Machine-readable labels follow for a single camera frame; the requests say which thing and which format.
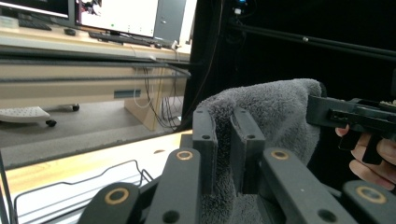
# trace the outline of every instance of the towel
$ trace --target towel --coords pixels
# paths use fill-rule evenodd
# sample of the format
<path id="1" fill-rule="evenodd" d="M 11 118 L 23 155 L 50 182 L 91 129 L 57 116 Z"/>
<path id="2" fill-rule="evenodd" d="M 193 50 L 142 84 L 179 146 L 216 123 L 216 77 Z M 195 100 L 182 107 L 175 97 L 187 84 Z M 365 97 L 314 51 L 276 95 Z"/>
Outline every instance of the towel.
<path id="1" fill-rule="evenodd" d="M 232 88 L 203 100 L 216 122 L 219 142 L 214 195 L 202 199 L 202 223 L 265 223 L 257 195 L 237 195 L 230 167 L 231 122 L 235 107 L 249 111 L 266 138 L 266 147 L 293 151 L 307 165 L 319 140 L 320 128 L 306 123 L 308 95 L 325 96 L 324 86 L 299 78 Z"/>

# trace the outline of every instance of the caster wheel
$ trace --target caster wheel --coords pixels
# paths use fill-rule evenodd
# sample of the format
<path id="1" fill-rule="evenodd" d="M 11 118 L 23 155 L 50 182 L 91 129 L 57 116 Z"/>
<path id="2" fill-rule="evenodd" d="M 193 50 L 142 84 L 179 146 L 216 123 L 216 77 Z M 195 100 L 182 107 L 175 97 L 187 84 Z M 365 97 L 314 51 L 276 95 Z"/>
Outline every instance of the caster wheel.
<path id="1" fill-rule="evenodd" d="M 55 124 L 56 124 L 56 121 L 53 120 L 53 119 L 50 119 L 50 120 L 47 120 L 47 121 L 46 121 L 46 124 L 48 124 L 48 126 L 50 126 L 50 127 L 54 127 Z"/>
<path id="2" fill-rule="evenodd" d="M 73 111 L 79 111 L 79 105 L 73 105 Z"/>

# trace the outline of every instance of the monitor screen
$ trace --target monitor screen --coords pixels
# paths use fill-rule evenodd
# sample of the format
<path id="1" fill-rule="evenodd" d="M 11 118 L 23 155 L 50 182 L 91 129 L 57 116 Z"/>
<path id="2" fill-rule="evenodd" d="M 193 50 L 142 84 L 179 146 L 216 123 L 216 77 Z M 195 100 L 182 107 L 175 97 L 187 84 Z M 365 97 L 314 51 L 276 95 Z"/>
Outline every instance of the monitor screen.
<path id="1" fill-rule="evenodd" d="M 76 24 L 154 37 L 158 0 L 76 0 Z"/>
<path id="2" fill-rule="evenodd" d="M 69 18 L 68 0 L 0 0 L 0 7 L 53 17 Z"/>

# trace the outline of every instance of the gray towel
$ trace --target gray towel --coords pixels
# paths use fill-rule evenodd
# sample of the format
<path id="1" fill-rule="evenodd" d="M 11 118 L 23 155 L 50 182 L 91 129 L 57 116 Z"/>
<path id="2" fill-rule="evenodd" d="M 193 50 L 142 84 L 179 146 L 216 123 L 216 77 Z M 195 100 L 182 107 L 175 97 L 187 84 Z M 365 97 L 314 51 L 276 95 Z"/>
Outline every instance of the gray towel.
<path id="1" fill-rule="evenodd" d="M 236 106 L 248 110 L 262 130 L 267 147 L 293 151 L 307 164 L 319 140 L 319 128 L 305 121 L 308 95 L 325 89 L 313 79 L 282 80 L 228 89 L 202 101 L 216 122 L 219 140 L 216 195 L 202 199 L 202 223 L 265 223 L 256 195 L 235 196 L 230 168 L 230 116 Z"/>

